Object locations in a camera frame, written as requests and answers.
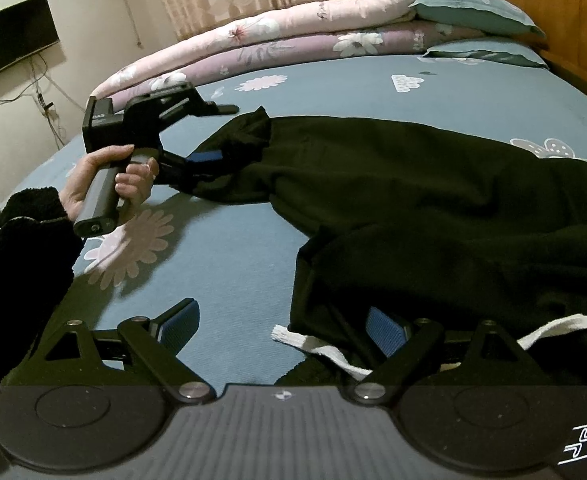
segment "logo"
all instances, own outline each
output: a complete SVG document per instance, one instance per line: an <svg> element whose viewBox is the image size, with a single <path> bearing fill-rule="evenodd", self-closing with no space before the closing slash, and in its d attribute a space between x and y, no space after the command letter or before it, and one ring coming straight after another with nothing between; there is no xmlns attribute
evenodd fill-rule
<svg viewBox="0 0 587 480"><path fill-rule="evenodd" d="M579 437L576 444L569 444L565 446L564 453L571 453L571 458L558 462L558 465L567 464L569 462L577 462L587 458L587 424L584 426L576 426L573 431L579 431Z"/></svg>
<svg viewBox="0 0 587 480"><path fill-rule="evenodd" d="M287 390L283 390L282 392L278 392L274 394L274 397L278 400L289 400L294 396L293 393L288 392Z"/></svg>

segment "gripper handle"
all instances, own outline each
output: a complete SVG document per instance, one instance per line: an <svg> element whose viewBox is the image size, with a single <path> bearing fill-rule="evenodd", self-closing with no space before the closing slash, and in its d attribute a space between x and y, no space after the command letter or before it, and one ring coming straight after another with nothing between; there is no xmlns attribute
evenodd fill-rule
<svg viewBox="0 0 587 480"><path fill-rule="evenodd" d="M74 222L74 232L80 238L106 235L118 226L121 211L130 206L116 193L116 175L123 173L128 164L146 164L150 157L158 157L158 150L138 148L131 160L119 160L99 168L91 182L78 218Z"/></svg>

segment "folded quilt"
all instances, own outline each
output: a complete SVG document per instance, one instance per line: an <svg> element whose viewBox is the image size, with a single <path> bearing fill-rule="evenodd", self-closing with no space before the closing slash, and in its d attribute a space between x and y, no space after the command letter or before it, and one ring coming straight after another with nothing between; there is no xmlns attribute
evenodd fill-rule
<svg viewBox="0 0 587 480"><path fill-rule="evenodd" d="M263 12L236 20L143 57L113 74L92 95L97 98L143 82L150 77L225 50L262 41L292 38L318 32L377 27L410 20L415 0L330 0Z"/></svg>
<svg viewBox="0 0 587 480"><path fill-rule="evenodd" d="M253 70L296 63L379 54L422 54L427 48L445 41L468 40L480 36L483 36L483 32L474 28L414 20L378 29L310 34L286 40L266 41L214 54L173 72L149 78L113 94L111 98L114 110L119 111L133 97L184 81L199 86Z"/></svg>

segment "white cloth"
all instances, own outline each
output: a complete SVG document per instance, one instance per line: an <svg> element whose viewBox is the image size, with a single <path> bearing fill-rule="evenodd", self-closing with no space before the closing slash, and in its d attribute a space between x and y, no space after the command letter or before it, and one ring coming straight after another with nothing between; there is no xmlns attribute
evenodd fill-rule
<svg viewBox="0 0 587 480"><path fill-rule="evenodd" d="M367 370L366 368L358 368L350 365L349 362L347 362L347 358L340 350L313 335L302 335L296 332L289 332L286 327L276 325L271 332L271 338L274 341L285 343L286 345L293 346L294 348L298 348L309 354L324 355L357 381L362 381L371 373L371 370Z"/></svg>
<svg viewBox="0 0 587 480"><path fill-rule="evenodd" d="M564 335L575 332L576 330L587 330L587 316L584 314L574 314L573 316L554 319L546 325L541 326L538 330L520 338L518 344L524 350L528 350L538 339ZM343 353L335 346L312 335L289 332L286 327L276 325L271 332L271 338L274 341L293 346L309 354L324 355L357 381L362 381L372 372L372 370L368 370L367 368L358 368L350 365Z"/></svg>
<svg viewBox="0 0 587 480"><path fill-rule="evenodd" d="M542 337L565 335L576 330L587 330L587 316L584 314L574 314L573 316L554 319L541 326L538 330L534 330L529 335L520 338L518 344L528 350L533 343Z"/></svg>

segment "metal screw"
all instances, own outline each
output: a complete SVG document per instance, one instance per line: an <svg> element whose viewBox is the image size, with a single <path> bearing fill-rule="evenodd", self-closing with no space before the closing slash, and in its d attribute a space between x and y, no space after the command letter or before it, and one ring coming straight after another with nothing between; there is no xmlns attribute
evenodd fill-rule
<svg viewBox="0 0 587 480"><path fill-rule="evenodd" d="M207 384L199 381L185 383L179 387L178 393L187 399L202 399L209 395L210 388Z"/></svg>
<svg viewBox="0 0 587 480"><path fill-rule="evenodd" d="M353 392L361 399L376 400L383 397L387 390L382 384L361 383L353 389Z"/></svg>

